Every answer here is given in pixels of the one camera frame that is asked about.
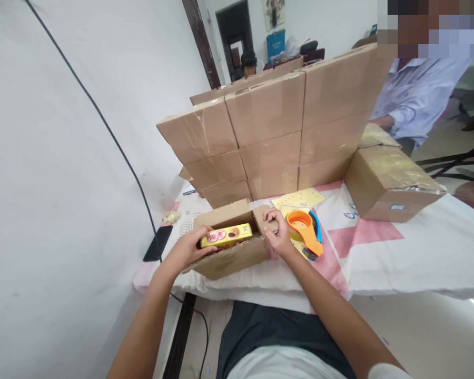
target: person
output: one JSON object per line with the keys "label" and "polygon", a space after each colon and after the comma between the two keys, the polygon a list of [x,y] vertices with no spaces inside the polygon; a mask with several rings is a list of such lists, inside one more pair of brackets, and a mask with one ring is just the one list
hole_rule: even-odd
{"label": "person", "polygon": [[[277,220],[268,244],[297,277],[316,315],[234,302],[221,337],[217,378],[410,379],[371,327],[293,247],[281,212],[271,208],[264,221]],[[211,228],[182,236],[155,271],[108,379],[150,379],[175,278],[189,264],[214,251],[196,244]]]}
{"label": "person", "polygon": [[378,124],[411,156],[442,115],[472,59],[395,59],[370,122]]}
{"label": "person", "polygon": [[445,111],[474,59],[474,0],[388,1],[378,43],[396,45],[395,59],[370,122],[411,156]]}

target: doorway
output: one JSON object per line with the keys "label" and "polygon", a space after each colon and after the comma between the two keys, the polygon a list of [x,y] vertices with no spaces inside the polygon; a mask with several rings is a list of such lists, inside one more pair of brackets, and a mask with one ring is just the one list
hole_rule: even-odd
{"label": "doorway", "polygon": [[230,78],[234,82],[235,70],[240,67],[242,53],[253,51],[248,0],[241,0],[216,12],[216,20],[223,43],[226,65]]}

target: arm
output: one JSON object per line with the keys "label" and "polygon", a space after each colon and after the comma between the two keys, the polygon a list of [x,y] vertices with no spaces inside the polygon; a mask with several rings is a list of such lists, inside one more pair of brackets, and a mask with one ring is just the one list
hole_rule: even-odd
{"label": "arm", "polygon": [[272,219],[278,221],[279,231],[274,235],[266,229],[267,240],[297,277],[316,314],[357,378],[367,379],[370,369],[378,363],[389,363],[403,370],[365,320],[293,247],[286,220],[275,208],[264,214],[264,220]]}
{"label": "arm", "polygon": [[163,321],[174,280],[191,263],[217,250],[214,246],[201,250],[196,248],[197,242],[207,235],[210,229],[204,226],[198,231],[191,231],[182,236],[155,271],[142,305],[114,358],[107,379],[153,377],[158,347],[162,339]]}
{"label": "arm", "polygon": [[391,127],[395,125],[395,120],[392,116],[386,115],[384,117],[379,117],[375,118],[373,120],[370,120],[369,122],[372,122],[374,124],[377,124],[381,126],[381,128],[385,131],[391,130]]}
{"label": "arm", "polygon": [[411,85],[397,108],[370,122],[392,133],[410,128],[411,136],[418,132],[420,122],[426,127],[420,134],[428,133],[446,109],[455,85],[471,62],[471,59],[438,59]]}

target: poster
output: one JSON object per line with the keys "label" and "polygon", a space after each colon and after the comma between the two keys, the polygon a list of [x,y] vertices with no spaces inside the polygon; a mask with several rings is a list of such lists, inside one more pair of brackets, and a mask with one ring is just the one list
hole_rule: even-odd
{"label": "poster", "polygon": [[284,0],[262,0],[263,15],[265,16],[265,29],[268,31],[286,21]]}

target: white shirt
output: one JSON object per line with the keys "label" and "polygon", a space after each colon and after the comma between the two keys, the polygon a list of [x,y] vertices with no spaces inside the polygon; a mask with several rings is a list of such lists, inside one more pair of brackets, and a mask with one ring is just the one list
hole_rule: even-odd
{"label": "white shirt", "polygon": [[472,59],[412,59],[397,72],[395,59],[371,119],[390,115],[390,135],[411,137],[420,146],[446,109],[453,88]]}
{"label": "white shirt", "polygon": [[[241,359],[228,379],[346,379],[307,350],[291,346],[265,346]],[[406,372],[387,363],[374,366],[368,379],[412,379]]]}

